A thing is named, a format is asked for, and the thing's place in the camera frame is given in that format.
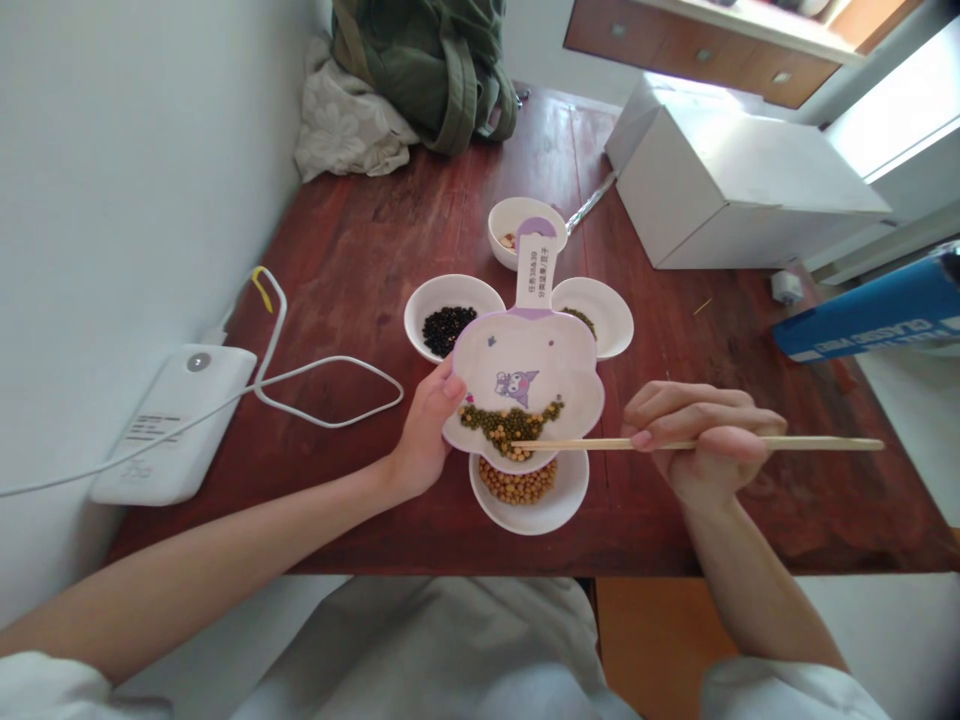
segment white cable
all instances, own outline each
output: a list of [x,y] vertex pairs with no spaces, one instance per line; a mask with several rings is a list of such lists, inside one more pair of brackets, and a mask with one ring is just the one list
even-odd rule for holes
[[[12,488],[6,488],[4,490],[0,490],[0,498],[11,497],[12,495],[22,495],[24,493],[33,492],[35,490],[45,490],[46,488],[55,487],[57,485],[64,485],[66,483],[73,482],[74,480],[81,480],[85,477],[89,477],[90,475],[97,475],[99,473],[102,473],[104,470],[109,470],[112,467],[121,465],[127,462],[128,460],[130,460],[131,458],[134,458],[137,455],[144,453],[147,450],[150,450],[151,448],[156,447],[157,445],[165,441],[167,438],[170,438],[174,435],[179,435],[185,430],[189,430],[194,425],[202,423],[207,418],[212,417],[213,415],[216,415],[218,412],[223,410],[223,408],[227,407],[227,405],[237,400],[238,398],[243,397],[251,390],[254,391],[256,396],[260,398],[261,401],[263,401],[267,405],[270,405],[271,407],[275,407],[278,410],[283,410],[284,412],[288,412],[291,415],[296,415],[298,418],[302,418],[307,422],[313,423],[314,425],[319,425],[320,427],[331,428],[331,429],[342,428],[342,427],[346,427],[347,425],[353,425],[354,423],[360,422],[361,420],[365,420],[371,415],[375,415],[378,412],[395,407],[396,405],[399,405],[403,401],[403,397],[404,397],[403,386],[399,382],[394,380],[392,377],[387,375],[382,370],[379,370],[373,367],[373,365],[365,363],[362,360],[357,360],[356,358],[348,357],[346,355],[334,355],[332,357],[323,358],[322,360],[315,360],[312,363],[303,365],[302,367],[298,367],[296,370],[291,370],[290,372],[283,373],[282,375],[277,375],[276,377],[272,377],[269,380],[264,380],[263,376],[266,375],[267,368],[270,365],[270,361],[273,359],[273,352],[277,348],[277,342],[280,340],[280,331],[283,329],[283,322],[287,317],[287,296],[284,294],[283,288],[280,287],[280,283],[277,282],[276,278],[273,277],[273,274],[269,270],[267,270],[266,268],[262,268],[262,272],[264,275],[267,276],[267,279],[270,280],[270,284],[273,285],[273,289],[276,291],[277,297],[280,299],[280,309],[277,312],[277,322],[273,326],[273,333],[270,335],[270,343],[267,345],[267,352],[263,356],[263,362],[260,364],[260,369],[257,371],[257,374],[254,377],[253,384],[247,385],[247,387],[245,387],[243,390],[234,394],[232,397],[230,397],[229,399],[227,399],[217,407],[213,408],[209,412],[201,415],[198,418],[195,418],[194,420],[191,420],[185,425],[181,425],[176,429],[171,430],[165,435],[160,435],[156,437],[155,439],[148,442],[146,445],[137,448],[133,452],[129,452],[126,455],[121,455],[120,457],[114,458],[113,460],[107,460],[106,462],[101,463],[100,465],[97,465],[96,467],[91,468],[90,470],[85,470],[84,472],[76,473],[75,475],[68,475],[66,477],[58,478],[56,480],[48,480],[47,482],[34,483],[32,485],[20,485],[19,487],[12,487]],[[376,375],[379,375],[384,380],[389,381],[400,392],[399,397],[393,402],[387,403],[386,405],[382,405],[381,407],[378,407],[374,410],[370,410],[369,412],[365,412],[363,415],[355,417],[352,420],[347,420],[346,422],[341,422],[341,423],[327,423],[327,422],[324,422],[323,420],[319,420],[313,417],[312,415],[308,415],[305,412],[297,410],[296,408],[290,407],[289,405],[284,405],[283,403],[279,403],[276,400],[272,400],[263,393],[263,388],[266,387],[267,385],[273,385],[274,383],[278,383],[283,380],[288,380],[292,377],[295,377],[296,375],[305,373],[308,370],[313,370],[313,368],[315,367],[320,367],[321,365],[325,365],[326,363],[341,362],[341,361],[350,362],[350,363],[353,363],[354,365],[359,365],[360,367],[370,370]]]
[[[283,291],[280,289],[280,283],[278,283],[276,279],[274,279],[273,274],[269,270],[267,270],[266,268],[263,268],[262,272],[264,275],[267,276],[267,279],[270,280],[270,283],[273,285],[274,289],[277,291],[277,296],[280,298],[280,309],[277,310],[277,327],[280,327],[283,325],[283,321],[287,317],[287,296],[283,294]],[[392,377],[387,375],[382,370],[378,370],[373,365],[368,365],[367,363],[363,362],[363,360],[357,360],[356,358],[348,357],[346,355],[334,355],[333,357],[324,358],[323,360],[317,360],[315,362],[310,363],[309,365],[304,365],[302,368],[299,368],[296,372],[297,373],[306,372],[307,370],[310,370],[315,367],[319,367],[320,365],[324,365],[328,362],[338,362],[338,361],[350,362],[350,363],[353,363],[354,365],[359,365],[360,367],[365,368],[376,375],[379,375],[384,380],[388,380],[389,382],[393,383],[393,386],[400,391],[400,397],[398,397],[396,400],[394,400],[392,403],[388,405],[383,405],[382,407],[378,407],[374,410],[371,410],[370,412],[366,412],[363,415],[360,415],[359,417],[355,417],[352,420],[347,420],[346,422],[342,422],[342,423],[328,423],[328,422],[324,422],[323,420],[318,420],[312,415],[307,415],[305,412],[297,410],[294,407],[290,407],[289,405],[284,405],[283,403],[280,403],[280,402],[277,402],[276,400],[268,398],[266,394],[263,392],[262,386],[266,384],[263,382],[263,376],[267,372],[267,366],[270,364],[270,361],[273,359],[273,351],[277,347],[277,340],[279,339],[279,335],[280,333],[275,332],[273,334],[273,337],[270,338],[270,344],[267,345],[267,352],[263,356],[263,363],[260,365],[260,369],[257,371],[257,376],[254,378],[254,381],[253,381],[253,392],[256,393],[257,397],[260,398],[262,402],[269,405],[270,407],[275,407],[277,408],[277,410],[283,410],[284,412],[288,412],[291,415],[296,415],[298,418],[306,420],[307,422],[312,422],[314,425],[319,425],[320,427],[331,428],[335,430],[336,428],[346,427],[347,425],[353,425],[355,422],[364,420],[365,418],[368,418],[371,415],[376,415],[381,410],[387,410],[389,408],[392,408],[394,405],[398,405],[400,401],[403,400],[403,386],[400,383],[398,383],[396,380],[394,380]]]

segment chopsticks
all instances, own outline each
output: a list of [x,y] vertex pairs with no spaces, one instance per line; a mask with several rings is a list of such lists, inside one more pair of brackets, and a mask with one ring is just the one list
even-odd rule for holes
[[[883,440],[871,438],[771,436],[761,437],[768,450],[852,450],[876,452],[884,449]],[[669,443],[663,450],[693,450],[696,440]],[[629,438],[590,438],[584,440],[524,440],[513,443],[522,450],[633,450]]]

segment blue box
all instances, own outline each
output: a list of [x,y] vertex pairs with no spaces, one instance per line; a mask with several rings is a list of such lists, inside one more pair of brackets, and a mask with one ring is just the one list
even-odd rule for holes
[[802,363],[960,338],[960,241],[777,323],[773,337]]

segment white sleeve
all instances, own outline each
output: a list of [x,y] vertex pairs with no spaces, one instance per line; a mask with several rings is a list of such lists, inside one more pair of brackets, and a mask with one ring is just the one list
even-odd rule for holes
[[710,669],[703,682],[704,720],[889,720],[850,675],[824,665],[735,658]]
[[170,717],[169,704],[114,703],[113,688],[94,668],[40,652],[0,658],[0,718],[146,720]]

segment floral fabric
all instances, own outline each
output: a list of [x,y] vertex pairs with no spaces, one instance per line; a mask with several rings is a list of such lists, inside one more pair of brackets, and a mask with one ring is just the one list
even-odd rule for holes
[[418,142],[406,120],[330,55],[330,38],[311,38],[302,124],[294,159],[307,183],[323,172],[387,175],[410,162]]

